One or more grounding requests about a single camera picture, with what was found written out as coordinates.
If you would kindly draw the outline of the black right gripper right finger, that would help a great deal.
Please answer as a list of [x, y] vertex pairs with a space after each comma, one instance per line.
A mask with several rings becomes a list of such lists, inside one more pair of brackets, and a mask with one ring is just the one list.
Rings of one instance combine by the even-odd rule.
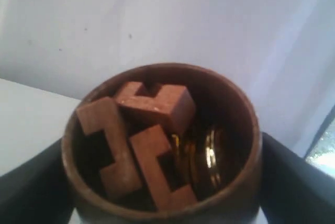
[[262, 134], [260, 205], [268, 223], [334, 223], [334, 178]]

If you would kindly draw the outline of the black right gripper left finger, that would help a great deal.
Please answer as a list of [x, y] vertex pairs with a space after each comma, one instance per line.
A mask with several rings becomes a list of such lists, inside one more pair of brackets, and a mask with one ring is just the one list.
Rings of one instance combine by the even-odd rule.
[[1, 176], [1, 223], [69, 223], [73, 209], [60, 140]]

